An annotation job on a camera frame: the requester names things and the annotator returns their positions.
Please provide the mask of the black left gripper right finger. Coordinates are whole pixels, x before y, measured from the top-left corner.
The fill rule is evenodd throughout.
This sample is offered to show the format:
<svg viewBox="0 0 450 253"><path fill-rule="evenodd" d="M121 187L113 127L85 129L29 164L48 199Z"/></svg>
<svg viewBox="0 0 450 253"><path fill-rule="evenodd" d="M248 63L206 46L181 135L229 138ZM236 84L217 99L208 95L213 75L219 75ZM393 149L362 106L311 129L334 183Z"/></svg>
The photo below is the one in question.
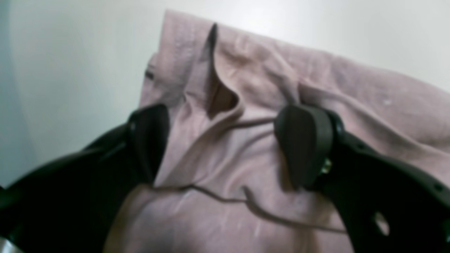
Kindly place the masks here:
<svg viewBox="0 0 450 253"><path fill-rule="evenodd" d="M449 188L379 154L335 112L283 108L274 132L294 189L318 191L339 212L356 253L448 253Z"/></svg>

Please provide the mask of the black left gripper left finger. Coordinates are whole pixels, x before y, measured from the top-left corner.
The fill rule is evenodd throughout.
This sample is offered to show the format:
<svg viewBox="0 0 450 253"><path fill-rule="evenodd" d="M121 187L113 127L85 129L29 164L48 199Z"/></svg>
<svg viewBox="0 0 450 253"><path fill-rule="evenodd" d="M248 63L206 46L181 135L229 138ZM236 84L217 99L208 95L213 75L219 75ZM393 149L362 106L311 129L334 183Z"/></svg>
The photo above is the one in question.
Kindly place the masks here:
<svg viewBox="0 0 450 253"><path fill-rule="evenodd" d="M162 104L133 112L79 152L1 189L2 253L101 253L128 194L156 178L167 146Z"/></svg>

